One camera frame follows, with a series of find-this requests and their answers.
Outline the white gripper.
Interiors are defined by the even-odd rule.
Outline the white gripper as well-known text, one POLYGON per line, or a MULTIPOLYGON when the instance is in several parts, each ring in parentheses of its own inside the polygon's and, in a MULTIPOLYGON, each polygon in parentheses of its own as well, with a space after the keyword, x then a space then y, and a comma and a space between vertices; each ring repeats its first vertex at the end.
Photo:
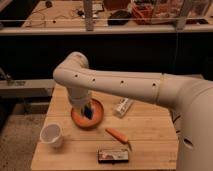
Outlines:
POLYGON ((72 105, 73 108, 77 110, 83 110, 83 115, 87 119, 92 119, 93 118, 93 111, 90 107, 86 106, 90 103, 91 101, 91 94, 87 93, 83 97, 74 97, 69 95, 68 100, 70 104, 72 105))

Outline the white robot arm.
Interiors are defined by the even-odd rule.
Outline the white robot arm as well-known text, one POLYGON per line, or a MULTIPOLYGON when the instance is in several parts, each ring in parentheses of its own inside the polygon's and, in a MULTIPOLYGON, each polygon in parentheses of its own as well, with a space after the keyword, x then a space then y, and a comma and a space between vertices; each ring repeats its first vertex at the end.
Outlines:
POLYGON ((213 81, 145 72, 91 70, 73 52, 53 72, 78 113, 91 118, 92 90, 156 104, 181 115, 176 171, 213 171, 213 81))

